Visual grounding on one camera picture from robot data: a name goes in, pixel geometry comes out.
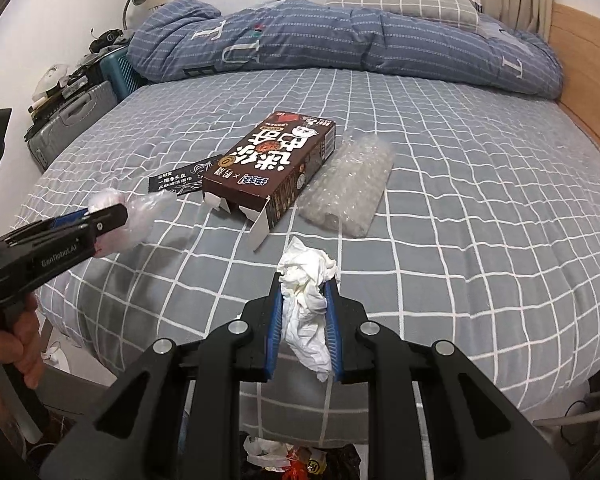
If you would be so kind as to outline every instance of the brown cookie box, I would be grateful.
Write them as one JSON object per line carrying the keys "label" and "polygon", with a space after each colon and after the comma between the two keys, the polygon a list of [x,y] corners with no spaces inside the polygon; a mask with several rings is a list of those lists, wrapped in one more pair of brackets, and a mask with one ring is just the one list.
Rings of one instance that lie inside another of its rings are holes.
{"label": "brown cookie box", "polygon": [[204,200],[245,213],[256,250],[334,147],[333,121],[275,111],[203,175]]}

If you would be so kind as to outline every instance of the wooden panel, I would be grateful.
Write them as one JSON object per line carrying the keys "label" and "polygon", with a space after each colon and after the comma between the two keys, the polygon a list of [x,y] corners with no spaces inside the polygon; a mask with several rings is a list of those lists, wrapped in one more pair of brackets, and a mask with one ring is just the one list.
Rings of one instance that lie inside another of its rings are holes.
{"label": "wooden panel", "polygon": [[600,146],[600,19],[554,4],[549,44],[564,68],[560,107]]}

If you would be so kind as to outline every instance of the black wet wipe packet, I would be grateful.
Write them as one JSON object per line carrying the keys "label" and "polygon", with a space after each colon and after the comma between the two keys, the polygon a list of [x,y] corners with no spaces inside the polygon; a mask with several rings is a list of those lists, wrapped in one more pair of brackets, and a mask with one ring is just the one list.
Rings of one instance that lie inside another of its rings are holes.
{"label": "black wet wipe packet", "polygon": [[193,193],[202,189],[202,174],[211,168],[222,155],[215,155],[193,164],[187,164],[182,168],[177,168],[173,171],[150,176],[149,177],[149,193],[156,191],[173,191],[178,196],[187,193]]}

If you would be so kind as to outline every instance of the bubble wrap bag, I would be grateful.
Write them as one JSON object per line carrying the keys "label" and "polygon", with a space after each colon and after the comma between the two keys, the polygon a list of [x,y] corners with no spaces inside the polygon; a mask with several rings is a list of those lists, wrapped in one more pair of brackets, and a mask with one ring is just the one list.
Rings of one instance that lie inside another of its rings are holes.
{"label": "bubble wrap bag", "polygon": [[391,145],[375,135],[345,140],[298,198],[300,215],[326,229],[362,238],[394,165]]}

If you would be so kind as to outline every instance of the gray checkered bed sheet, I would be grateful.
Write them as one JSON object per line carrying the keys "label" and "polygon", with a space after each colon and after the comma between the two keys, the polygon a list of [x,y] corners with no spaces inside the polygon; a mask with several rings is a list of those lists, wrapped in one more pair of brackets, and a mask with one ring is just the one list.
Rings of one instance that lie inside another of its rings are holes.
{"label": "gray checkered bed sheet", "polygon": [[[139,89],[36,184],[19,224],[92,192],[224,153],[275,109],[378,134],[397,153],[368,237],[292,208],[256,253],[250,223],[180,197],[145,243],[40,289],[45,315],[119,373],[157,337],[204,337],[266,295],[294,235],[336,258],[341,293],[423,344],[449,338],[520,408],[600,368],[600,153],[553,102],[348,70],[227,73]],[[339,446],[364,441],[364,386],[319,383],[288,348],[270,383],[244,384],[243,428]]]}

